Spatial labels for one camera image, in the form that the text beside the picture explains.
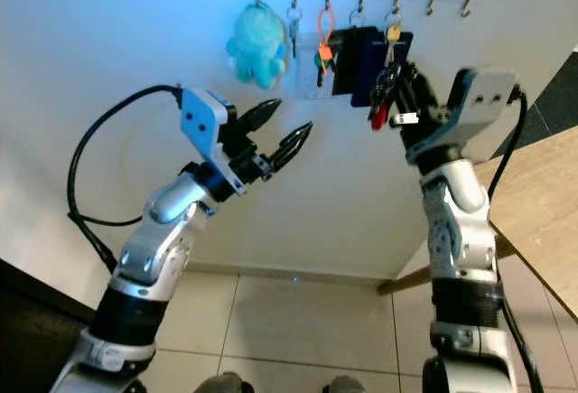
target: wooden table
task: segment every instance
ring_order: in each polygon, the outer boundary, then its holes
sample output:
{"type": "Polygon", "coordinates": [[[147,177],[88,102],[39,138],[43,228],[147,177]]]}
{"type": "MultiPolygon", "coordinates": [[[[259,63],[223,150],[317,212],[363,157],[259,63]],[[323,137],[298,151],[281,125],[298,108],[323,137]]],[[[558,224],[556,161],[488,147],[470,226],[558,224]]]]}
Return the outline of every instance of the wooden table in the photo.
{"type": "MultiPolygon", "coordinates": [[[[488,187],[501,157],[476,166],[488,187]]],[[[514,251],[578,321],[578,127],[518,149],[491,204],[498,257],[514,251]]],[[[429,267],[379,288],[381,294],[429,280],[429,267]]]]}

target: power cord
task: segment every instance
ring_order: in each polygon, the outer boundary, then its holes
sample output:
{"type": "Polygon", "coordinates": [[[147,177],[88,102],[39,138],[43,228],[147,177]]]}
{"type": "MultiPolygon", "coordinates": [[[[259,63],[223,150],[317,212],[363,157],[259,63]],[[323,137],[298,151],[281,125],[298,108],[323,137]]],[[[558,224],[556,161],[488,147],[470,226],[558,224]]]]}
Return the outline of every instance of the power cord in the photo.
{"type": "Polygon", "coordinates": [[[96,224],[102,224],[105,226],[127,226],[129,224],[134,224],[138,222],[141,219],[141,217],[127,221],[107,221],[81,215],[76,203],[76,192],[75,192],[76,173],[79,166],[80,156],[82,155],[82,151],[84,151],[84,148],[86,147],[90,138],[97,132],[97,130],[102,126],[102,124],[104,124],[112,116],[114,116],[120,110],[122,110],[129,104],[135,102],[136,100],[161,91],[171,92],[176,97],[177,101],[180,102],[182,89],[176,88],[174,86],[166,86],[166,85],[152,86],[151,88],[143,89],[139,92],[136,92],[130,97],[120,101],[109,111],[107,111],[104,115],[99,117],[98,120],[90,126],[88,131],[80,139],[80,142],[76,146],[76,149],[74,151],[74,155],[72,156],[72,160],[70,161],[68,181],[66,185],[66,198],[70,210],[68,214],[69,218],[79,227],[80,231],[89,240],[90,244],[92,244],[92,247],[94,247],[94,249],[98,253],[98,256],[100,257],[100,259],[102,259],[102,261],[107,266],[108,271],[110,271],[111,273],[115,270],[115,267],[117,266],[117,260],[115,259],[115,256],[113,255],[110,248],[108,248],[107,245],[104,242],[102,242],[94,234],[92,230],[90,230],[90,228],[87,226],[86,221],[96,224]]]}
{"type": "MultiPolygon", "coordinates": [[[[496,170],[496,173],[494,173],[494,177],[492,178],[489,185],[488,197],[490,201],[494,195],[494,191],[496,191],[499,179],[501,178],[504,170],[506,169],[506,166],[508,165],[509,158],[512,156],[514,149],[516,149],[516,143],[522,134],[522,129],[524,128],[524,124],[526,122],[527,97],[526,93],[520,88],[518,84],[512,90],[512,93],[508,99],[508,103],[511,103],[515,100],[520,101],[520,113],[517,119],[516,128],[514,128],[514,134],[512,135],[508,146],[506,146],[506,152],[504,153],[504,156],[499,163],[498,169],[496,170]]],[[[501,274],[499,273],[498,264],[496,264],[496,269],[498,272],[498,280],[501,282],[501,274]]],[[[534,356],[532,355],[530,347],[524,340],[522,332],[517,326],[516,318],[512,313],[512,309],[509,306],[505,293],[502,300],[502,313],[504,314],[504,318],[506,318],[506,324],[508,325],[512,336],[514,337],[517,350],[520,353],[522,361],[524,362],[524,368],[526,369],[527,377],[530,381],[530,388],[532,389],[532,393],[544,393],[544,388],[542,387],[542,381],[540,380],[540,374],[538,373],[536,361],[534,360],[534,356]]]]}

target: tile floor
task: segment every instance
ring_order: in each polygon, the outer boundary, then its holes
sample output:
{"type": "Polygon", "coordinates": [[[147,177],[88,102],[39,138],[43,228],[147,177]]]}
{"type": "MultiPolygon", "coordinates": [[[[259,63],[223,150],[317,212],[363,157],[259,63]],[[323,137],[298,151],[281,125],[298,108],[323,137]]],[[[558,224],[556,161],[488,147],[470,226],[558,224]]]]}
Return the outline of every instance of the tile floor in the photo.
{"type": "MultiPolygon", "coordinates": [[[[546,391],[578,393],[578,324],[519,259],[500,264],[546,391]]],[[[368,287],[186,273],[142,380],[152,393],[190,393],[234,370],[257,393],[304,393],[349,374],[368,392],[419,392],[434,354],[430,298],[429,285],[379,297],[368,287]]],[[[515,351],[514,363],[529,393],[515,351]]]]}

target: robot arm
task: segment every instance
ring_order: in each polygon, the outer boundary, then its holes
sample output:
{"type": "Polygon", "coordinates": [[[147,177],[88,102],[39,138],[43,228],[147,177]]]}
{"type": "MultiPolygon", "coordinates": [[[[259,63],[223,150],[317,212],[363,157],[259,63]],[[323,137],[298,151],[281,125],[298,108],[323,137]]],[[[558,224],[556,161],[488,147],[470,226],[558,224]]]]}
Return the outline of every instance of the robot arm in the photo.
{"type": "Polygon", "coordinates": [[[187,164],[149,198],[142,223],[122,248],[94,322],[81,332],[51,392],[145,391],[136,376],[153,359],[154,337],[196,236],[219,203],[287,164],[312,128],[310,122],[295,129],[266,156],[256,153],[247,133],[274,114],[279,99],[237,118],[235,107],[212,91],[179,89],[176,98],[182,132],[206,161],[187,164]]]}
{"type": "Polygon", "coordinates": [[[508,336],[498,326],[503,291],[489,198],[468,141],[516,98],[511,70],[463,70],[446,106],[437,103],[415,66],[399,67],[391,85],[406,159],[422,175],[436,316],[430,340],[437,356],[424,365],[424,392],[516,391],[508,336]]]}

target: light blue stuffed animal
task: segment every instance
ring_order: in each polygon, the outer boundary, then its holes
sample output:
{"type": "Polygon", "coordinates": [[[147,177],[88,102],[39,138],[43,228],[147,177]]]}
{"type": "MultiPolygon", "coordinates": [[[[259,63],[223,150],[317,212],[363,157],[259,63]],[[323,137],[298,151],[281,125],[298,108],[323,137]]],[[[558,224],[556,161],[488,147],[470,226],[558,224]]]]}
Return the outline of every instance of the light blue stuffed animal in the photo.
{"type": "Polygon", "coordinates": [[[236,58],[239,80],[255,79],[259,88],[271,89],[285,71],[283,25],[267,7],[251,5],[235,23],[227,52],[236,58]]]}

